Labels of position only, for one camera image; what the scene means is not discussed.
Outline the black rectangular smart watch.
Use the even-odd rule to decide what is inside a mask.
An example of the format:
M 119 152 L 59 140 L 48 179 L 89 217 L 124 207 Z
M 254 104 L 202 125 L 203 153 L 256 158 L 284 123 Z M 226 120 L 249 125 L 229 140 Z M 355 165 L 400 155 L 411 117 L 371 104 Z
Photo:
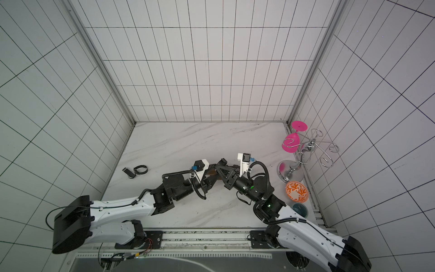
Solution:
M 128 175 L 129 179 L 133 179 L 136 176 L 136 174 L 131 170 L 129 170 L 128 168 L 124 168 L 122 171 Z

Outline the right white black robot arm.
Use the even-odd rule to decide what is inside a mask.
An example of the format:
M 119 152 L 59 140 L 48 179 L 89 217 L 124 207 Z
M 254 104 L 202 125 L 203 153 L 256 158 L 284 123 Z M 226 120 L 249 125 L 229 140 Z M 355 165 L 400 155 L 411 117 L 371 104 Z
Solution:
M 357 239 L 342 238 L 322 229 L 273 194 L 265 164 L 253 162 L 241 170 L 225 159 L 209 167 L 227 189 L 235 188 L 253 203 L 254 215 L 267 224 L 269 246 L 294 250 L 327 272 L 368 272 L 372 264 Z

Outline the brown wooden watch stand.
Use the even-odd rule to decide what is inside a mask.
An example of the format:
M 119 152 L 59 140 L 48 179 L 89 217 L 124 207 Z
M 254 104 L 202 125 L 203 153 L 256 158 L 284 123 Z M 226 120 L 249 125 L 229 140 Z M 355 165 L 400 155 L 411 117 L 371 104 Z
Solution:
M 205 176 L 208 179 L 223 180 L 224 174 L 222 172 L 222 166 L 218 164 L 210 164 L 208 170 L 205 172 Z

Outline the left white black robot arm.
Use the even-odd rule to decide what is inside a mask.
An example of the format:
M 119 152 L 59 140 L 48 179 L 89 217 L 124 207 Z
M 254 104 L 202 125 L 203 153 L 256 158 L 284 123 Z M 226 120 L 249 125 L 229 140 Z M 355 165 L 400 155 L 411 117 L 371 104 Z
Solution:
M 139 196 L 114 201 L 92 201 L 80 196 L 71 204 L 59 208 L 54 217 L 52 253 L 71 252 L 85 244 L 116 243 L 120 248 L 133 249 L 146 239 L 141 218 L 163 214 L 174 203 L 200 190 L 209 190 L 206 178 L 200 179 L 184 171 L 166 175 L 155 189 L 144 189 Z

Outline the black slim round watch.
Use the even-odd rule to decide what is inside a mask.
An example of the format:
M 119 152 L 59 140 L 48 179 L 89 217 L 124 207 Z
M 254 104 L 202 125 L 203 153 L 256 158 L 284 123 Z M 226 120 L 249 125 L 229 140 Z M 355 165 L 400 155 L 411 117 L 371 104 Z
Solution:
M 144 175 L 148 172 L 148 167 L 146 165 L 138 165 L 133 170 L 136 175 Z

